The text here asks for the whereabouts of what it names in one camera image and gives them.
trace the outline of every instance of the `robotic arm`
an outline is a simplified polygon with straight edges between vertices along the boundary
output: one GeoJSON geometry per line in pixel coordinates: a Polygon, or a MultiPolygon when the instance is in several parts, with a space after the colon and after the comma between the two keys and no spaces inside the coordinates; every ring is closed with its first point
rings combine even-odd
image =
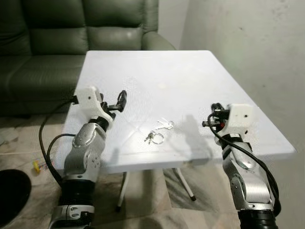
{"type": "Polygon", "coordinates": [[[277,229],[275,216],[281,209],[276,182],[266,165],[253,155],[251,145],[243,142],[252,121],[251,106],[231,104],[225,110],[218,103],[212,105],[212,114],[208,121],[203,121],[203,127],[210,127],[215,142],[223,150],[223,168],[230,181],[241,228],[277,229]]]}
{"type": "Polygon", "coordinates": [[[116,105],[108,106],[103,95],[94,87],[75,91],[79,104],[89,122],[74,137],[72,150],[64,163],[61,197],[54,210],[49,229],[89,229],[94,215],[92,195],[97,181],[101,154],[105,148],[106,131],[112,127],[115,113],[126,105],[126,91],[122,91],[116,105]]]}

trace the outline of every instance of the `yellow object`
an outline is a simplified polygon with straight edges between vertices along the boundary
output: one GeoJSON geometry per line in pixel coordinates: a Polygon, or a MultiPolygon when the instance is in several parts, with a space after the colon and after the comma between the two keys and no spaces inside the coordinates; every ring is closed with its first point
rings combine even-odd
{"type": "Polygon", "coordinates": [[[39,168],[39,162],[38,161],[33,161],[33,166],[34,166],[34,169],[36,171],[36,173],[40,173],[40,168],[39,168]]]}

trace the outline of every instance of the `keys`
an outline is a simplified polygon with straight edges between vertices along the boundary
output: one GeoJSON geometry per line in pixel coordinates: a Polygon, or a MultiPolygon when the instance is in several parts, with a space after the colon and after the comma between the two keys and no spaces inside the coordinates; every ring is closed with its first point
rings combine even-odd
{"type": "Polygon", "coordinates": [[[156,133],[156,132],[154,132],[154,131],[151,131],[151,132],[148,134],[147,138],[144,140],[144,142],[146,142],[147,140],[148,140],[148,144],[150,144],[151,142],[153,142],[153,143],[155,143],[155,144],[157,144],[157,145],[160,145],[160,144],[162,144],[162,143],[164,142],[164,136],[163,136],[162,134],[160,134],[160,133],[156,133]],[[154,138],[156,135],[158,135],[158,136],[160,136],[160,137],[162,138],[161,141],[154,141],[154,140],[153,140],[153,138],[154,138]]]}
{"type": "Polygon", "coordinates": [[[146,142],[148,140],[148,144],[150,144],[153,141],[153,137],[156,135],[156,133],[154,131],[151,131],[147,138],[144,140],[144,142],[146,142]]]}
{"type": "Polygon", "coordinates": [[[173,121],[167,121],[165,118],[162,118],[164,120],[164,122],[158,120],[158,123],[161,123],[162,125],[157,126],[155,129],[159,130],[159,129],[172,129],[173,128],[173,121]]]}

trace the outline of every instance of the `sofa armrest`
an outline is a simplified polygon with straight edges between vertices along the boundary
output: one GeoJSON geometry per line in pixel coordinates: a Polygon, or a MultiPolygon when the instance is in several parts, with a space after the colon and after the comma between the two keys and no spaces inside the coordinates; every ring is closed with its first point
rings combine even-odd
{"type": "Polygon", "coordinates": [[[148,32],[142,38],[142,50],[176,50],[165,38],[157,32],[148,32]]]}

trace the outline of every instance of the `sofa backrest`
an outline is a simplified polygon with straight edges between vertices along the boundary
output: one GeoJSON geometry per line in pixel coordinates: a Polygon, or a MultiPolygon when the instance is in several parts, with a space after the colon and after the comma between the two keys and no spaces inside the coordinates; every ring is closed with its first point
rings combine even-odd
{"type": "Polygon", "coordinates": [[[0,55],[140,50],[158,0],[1,0],[0,55]]]}

